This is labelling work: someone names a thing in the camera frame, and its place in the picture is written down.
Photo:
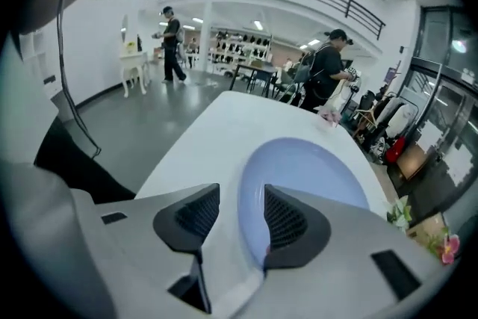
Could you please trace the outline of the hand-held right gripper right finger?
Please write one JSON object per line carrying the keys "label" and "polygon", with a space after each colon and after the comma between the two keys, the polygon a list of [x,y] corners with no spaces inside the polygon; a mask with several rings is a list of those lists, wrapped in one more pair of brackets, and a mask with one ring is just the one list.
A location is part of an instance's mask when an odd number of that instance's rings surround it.
{"label": "hand-held right gripper right finger", "polygon": [[269,244],[216,318],[412,318],[453,268],[363,208],[267,185]]}

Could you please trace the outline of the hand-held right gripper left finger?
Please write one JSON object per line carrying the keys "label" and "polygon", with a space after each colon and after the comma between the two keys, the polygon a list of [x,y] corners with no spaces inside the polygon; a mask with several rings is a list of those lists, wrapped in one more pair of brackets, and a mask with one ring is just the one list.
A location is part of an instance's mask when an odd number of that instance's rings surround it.
{"label": "hand-held right gripper left finger", "polygon": [[93,207],[93,262],[102,281],[94,318],[212,318],[202,245],[220,213],[220,186]]}

